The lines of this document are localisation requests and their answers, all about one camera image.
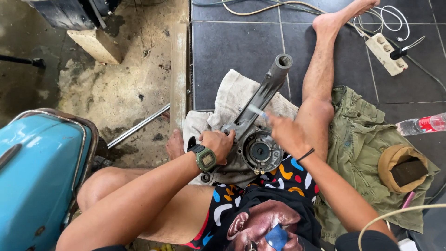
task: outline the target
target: black wrist bracelet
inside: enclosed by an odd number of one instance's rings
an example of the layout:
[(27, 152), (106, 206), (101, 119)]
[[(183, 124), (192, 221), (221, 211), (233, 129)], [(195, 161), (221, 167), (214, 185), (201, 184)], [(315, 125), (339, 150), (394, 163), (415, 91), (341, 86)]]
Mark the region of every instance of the black wrist bracelet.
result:
[(296, 160), (296, 162), (303, 160), (306, 156), (312, 154), (313, 152), (314, 152), (314, 148), (311, 148), (304, 156), (302, 156), (300, 159)]

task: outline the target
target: patterned shorts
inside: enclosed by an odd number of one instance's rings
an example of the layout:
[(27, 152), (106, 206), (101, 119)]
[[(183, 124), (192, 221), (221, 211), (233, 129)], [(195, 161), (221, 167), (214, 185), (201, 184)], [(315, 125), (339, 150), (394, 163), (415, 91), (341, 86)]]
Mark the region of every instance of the patterned shorts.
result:
[(195, 250), (202, 249), (221, 226), (221, 221), (238, 211), (243, 195), (258, 187), (279, 188), (296, 192), (296, 195), (309, 198), (314, 203), (316, 194), (319, 192), (318, 185), (295, 158), (287, 153), (284, 156), (286, 157), (277, 169), (258, 176), (245, 188), (232, 184), (214, 183), (214, 195), (203, 227), (198, 235), (185, 245)]

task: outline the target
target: leg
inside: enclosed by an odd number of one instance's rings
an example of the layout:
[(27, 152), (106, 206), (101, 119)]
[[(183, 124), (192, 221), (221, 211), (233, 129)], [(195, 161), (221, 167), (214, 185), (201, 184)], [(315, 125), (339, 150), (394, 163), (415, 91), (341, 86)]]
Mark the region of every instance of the leg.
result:
[(380, 0), (355, 0), (336, 13), (322, 14), (313, 21), (316, 31), (316, 48), (305, 74), (302, 86), (302, 105), (296, 116), (314, 147), (324, 161), (328, 151), (328, 125), (334, 116), (331, 89), (335, 75), (333, 50), (341, 27), (353, 16), (364, 13)]
[[(184, 154), (183, 139), (179, 131), (174, 131), (169, 138), (166, 150), (170, 159)], [(116, 167), (107, 167), (97, 171), (79, 191), (77, 200), (81, 211), (88, 210), (108, 194), (149, 171), (149, 169)], [(214, 187), (211, 186), (185, 186), (172, 198), (152, 225), (140, 235), (140, 238), (172, 244), (189, 242), (201, 230), (213, 192)]]

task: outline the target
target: watch face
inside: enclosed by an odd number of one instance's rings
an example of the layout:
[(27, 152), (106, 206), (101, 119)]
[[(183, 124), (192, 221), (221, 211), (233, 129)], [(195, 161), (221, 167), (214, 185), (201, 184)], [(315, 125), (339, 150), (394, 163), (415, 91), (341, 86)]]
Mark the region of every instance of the watch face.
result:
[(214, 158), (212, 157), (212, 154), (211, 154), (211, 153), (206, 154), (206, 155), (203, 156), (203, 158), (201, 159), (201, 162), (203, 163), (203, 165), (204, 165), (205, 167), (211, 165), (213, 161), (214, 161)]

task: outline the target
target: wristwatch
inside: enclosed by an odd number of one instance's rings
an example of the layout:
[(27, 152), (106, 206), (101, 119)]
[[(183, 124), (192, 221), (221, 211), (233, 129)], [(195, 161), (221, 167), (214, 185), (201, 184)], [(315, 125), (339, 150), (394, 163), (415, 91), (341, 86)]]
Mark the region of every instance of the wristwatch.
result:
[(203, 172), (209, 172), (217, 164), (215, 153), (205, 146), (197, 144), (195, 136), (192, 136), (187, 142), (187, 152), (193, 151), (196, 155), (197, 165)]

